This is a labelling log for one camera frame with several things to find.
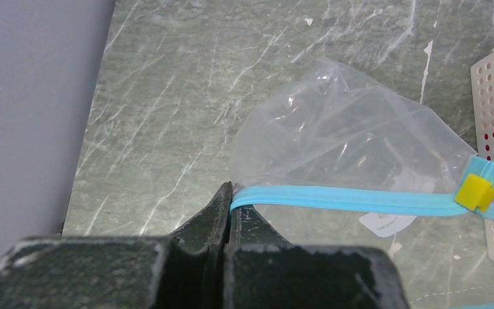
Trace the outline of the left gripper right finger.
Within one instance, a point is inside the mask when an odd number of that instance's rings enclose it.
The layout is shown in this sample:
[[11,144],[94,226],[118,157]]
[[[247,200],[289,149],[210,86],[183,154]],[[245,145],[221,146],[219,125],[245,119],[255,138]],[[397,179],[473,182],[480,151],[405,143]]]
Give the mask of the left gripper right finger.
[[252,206],[234,209],[224,250],[223,308],[408,308],[379,248],[294,245]]

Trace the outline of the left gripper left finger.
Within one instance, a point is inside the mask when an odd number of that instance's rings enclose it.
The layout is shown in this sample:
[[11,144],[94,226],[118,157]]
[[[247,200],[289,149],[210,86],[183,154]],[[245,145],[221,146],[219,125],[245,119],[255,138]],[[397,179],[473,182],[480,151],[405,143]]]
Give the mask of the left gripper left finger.
[[164,236],[49,236],[0,259],[0,308],[220,308],[232,185]]

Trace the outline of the clear zip top bag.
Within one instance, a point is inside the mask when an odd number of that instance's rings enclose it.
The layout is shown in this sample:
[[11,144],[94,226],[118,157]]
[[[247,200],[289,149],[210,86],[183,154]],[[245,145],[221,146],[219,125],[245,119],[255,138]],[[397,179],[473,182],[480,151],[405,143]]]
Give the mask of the clear zip top bag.
[[294,244],[388,255],[412,308],[494,308],[494,160],[434,111],[319,61],[258,104],[232,146],[235,214]]

